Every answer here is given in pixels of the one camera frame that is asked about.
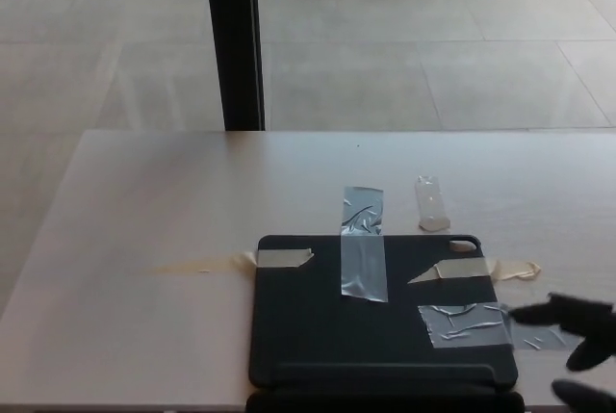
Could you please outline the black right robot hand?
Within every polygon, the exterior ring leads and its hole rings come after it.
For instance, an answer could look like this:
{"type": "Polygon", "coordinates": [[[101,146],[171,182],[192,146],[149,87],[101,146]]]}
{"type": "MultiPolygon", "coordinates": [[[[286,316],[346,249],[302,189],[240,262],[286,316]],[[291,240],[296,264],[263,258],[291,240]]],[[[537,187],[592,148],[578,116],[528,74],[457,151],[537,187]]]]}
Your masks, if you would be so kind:
{"type": "MultiPolygon", "coordinates": [[[[508,312],[516,323],[553,326],[582,339],[569,356],[572,373],[591,370],[615,355],[615,310],[607,302],[550,294],[547,301],[516,307],[508,312]]],[[[552,382],[552,392],[572,412],[613,412],[615,396],[568,379],[552,382]]]]}

